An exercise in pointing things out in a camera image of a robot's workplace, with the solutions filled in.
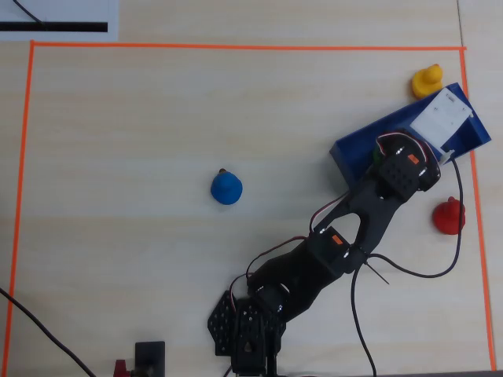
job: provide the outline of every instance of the table surface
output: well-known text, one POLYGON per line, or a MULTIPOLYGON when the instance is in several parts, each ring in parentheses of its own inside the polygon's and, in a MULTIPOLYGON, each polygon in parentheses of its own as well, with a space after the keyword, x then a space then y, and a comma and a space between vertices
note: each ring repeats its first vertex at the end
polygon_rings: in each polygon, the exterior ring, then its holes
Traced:
MULTIPOLYGON (((374 262, 391 285, 363 269, 357 308, 379 374, 490 370, 488 323, 501 359, 503 4, 124 0, 120 17, 121 42, 467 46, 470 99, 493 138, 476 153, 492 320, 469 156, 458 162, 467 219, 457 268, 419 280, 374 262)), ((0 44, 3 288, 11 280, 28 53, 28 43, 0 44)), ((222 375, 229 360, 215 357, 206 330, 221 293, 259 252, 307 233, 312 213, 345 190, 328 156, 334 140, 412 102, 410 78, 434 63, 444 83, 461 83, 458 51, 37 47, 16 297, 99 376, 148 340, 166 342, 167 375, 222 375), (209 195, 221 167, 244 183, 232 207, 209 195)), ((445 269, 455 239, 438 234, 430 216, 450 195, 457 183, 447 165, 432 190, 397 212, 378 251, 417 271, 445 269)), ((351 217, 335 223, 348 238, 357 225, 351 217)), ((280 372, 370 373, 350 282, 344 276, 324 289, 288 324, 280 372)), ((82 375, 17 309, 8 373, 82 375)))

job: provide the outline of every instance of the orange tape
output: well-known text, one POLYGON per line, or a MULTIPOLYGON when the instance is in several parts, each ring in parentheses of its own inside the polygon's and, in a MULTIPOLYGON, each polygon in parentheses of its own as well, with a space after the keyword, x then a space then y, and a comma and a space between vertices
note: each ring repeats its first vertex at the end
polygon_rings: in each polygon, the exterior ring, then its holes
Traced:
POLYGON ((334 234, 334 235, 332 236, 332 239, 333 239, 334 241, 336 241, 336 243, 337 243, 338 245, 342 245, 342 244, 343 244, 343 241, 341 241, 341 240, 340 240, 340 238, 339 238, 336 234, 334 234))
MULTIPOLYGON (((21 131, 19 172, 17 175, 17 201, 16 201, 16 220, 14 223, 13 260, 10 266, 9 295, 11 296, 14 296, 14 291, 16 287, 17 248, 19 245, 21 203, 23 201, 24 155, 26 152, 26 132, 28 130, 28 113, 30 109, 31 76, 33 74, 34 52, 35 52, 35 43, 33 41, 30 41, 30 55, 28 57, 28 74, 26 76, 26 90, 24 92, 23 129, 21 131)), ((9 301, 9 304, 7 305, 6 337, 3 346, 2 377, 7 376, 7 363, 9 361, 10 331, 12 328, 12 322, 13 322, 13 304, 11 303, 11 301, 9 301)))
POLYGON ((462 51, 464 46, 253 46, 191 43, 35 42, 45 47, 129 47, 148 49, 248 49, 272 51, 462 51))
MULTIPOLYGON (((459 51, 459 61, 461 64, 461 81, 463 91, 468 97, 468 80, 466 78, 466 63, 464 62, 464 51, 459 51)), ((496 356, 494 351, 493 319, 490 308, 489 279, 487 275, 486 244, 484 242, 484 229, 482 223, 482 209, 480 205, 479 178, 477 175, 477 163, 475 152, 470 152, 470 162, 472 163, 473 196, 475 197, 475 211, 477 214, 477 226, 479 230, 480 265, 482 266, 482 285, 484 291, 484 305, 486 310, 486 331, 487 346, 489 347, 489 360, 491 371, 496 371, 496 356)))
POLYGON ((410 154, 410 155, 408 155, 408 157, 409 157, 409 160, 411 160, 414 163, 414 165, 417 165, 417 163, 419 163, 419 159, 417 159, 417 157, 415 155, 410 154))
MULTIPOLYGON (((272 50, 272 51, 459 51, 461 62, 461 77, 463 90, 468 96, 468 83, 464 63, 464 46, 245 46, 245 45, 207 45, 183 43, 81 43, 81 42, 34 42, 30 41, 30 54, 28 58, 28 75, 26 91, 24 94, 23 129, 21 132, 20 162, 17 178, 16 219, 14 224, 13 256, 10 271, 9 294, 14 296, 16 285, 17 255, 20 235, 21 204, 23 198, 24 159, 26 152, 26 137, 28 131, 28 115, 30 108, 31 77, 33 75, 33 59, 36 46, 45 47, 125 47, 125 48, 158 48, 158 49, 241 49, 241 50, 272 50)), ((479 230, 480 259, 482 264, 483 291, 486 310, 487 342, 489 346, 491 370, 496 371, 496 358, 494 356, 494 340, 490 310, 489 284, 487 279, 486 252, 483 237, 482 212, 480 210, 479 184, 475 153, 470 153, 472 163, 473 188, 475 193, 475 208, 479 230)), ((9 344, 12 329, 13 304, 7 306, 6 337, 3 350, 2 377, 7 377, 7 364, 9 360, 9 344)))

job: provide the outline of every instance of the robotic arm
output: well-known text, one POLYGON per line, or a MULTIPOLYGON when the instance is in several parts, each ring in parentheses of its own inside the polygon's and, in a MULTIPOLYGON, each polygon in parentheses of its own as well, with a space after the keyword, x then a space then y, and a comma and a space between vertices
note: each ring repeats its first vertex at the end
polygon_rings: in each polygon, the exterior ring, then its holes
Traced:
POLYGON ((226 291, 208 320, 217 356, 231 356, 238 375, 276 377, 276 356, 286 322, 310 308, 321 289, 353 273, 376 248, 396 210, 440 179, 428 144, 401 130, 376 139, 379 159, 352 190, 287 254, 270 259, 248 278, 248 298, 229 311, 226 291), (353 244, 330 224, 360 218, 353 244))

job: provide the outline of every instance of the blue object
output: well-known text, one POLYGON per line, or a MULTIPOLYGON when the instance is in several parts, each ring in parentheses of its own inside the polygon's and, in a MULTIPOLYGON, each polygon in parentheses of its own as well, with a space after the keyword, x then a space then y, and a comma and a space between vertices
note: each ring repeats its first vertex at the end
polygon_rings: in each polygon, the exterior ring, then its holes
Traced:
POLYGON ((243 184, 232 173, 221 169, 211 184, 211 194, 217 202, 225 205, 234 204, 241 197, 243 184))
MULTIPOLYGON (((450 84, 446 88, 473 110, 459 84, 450 84)), ((410 127, 410 124, 433 101, 437 93, 409 104, 336 141, 332 149, 330 149, 330 154, 336 161, 349 187, 353 186, 372 165, 372 152, 376 147, 376 138, 384 132, 403 128, 418 139, 426 141, 410 127)), ((454 150, 452 157, 462 156, 490 141, 490 136, 482 122, 480 122, 475 110, 472 114, 473 116, 468 117, 456 133, 442 146, 444 152, 454 150)), ((439 159, 440 153, 434 148, 432 149, 437 159, 439 159)))

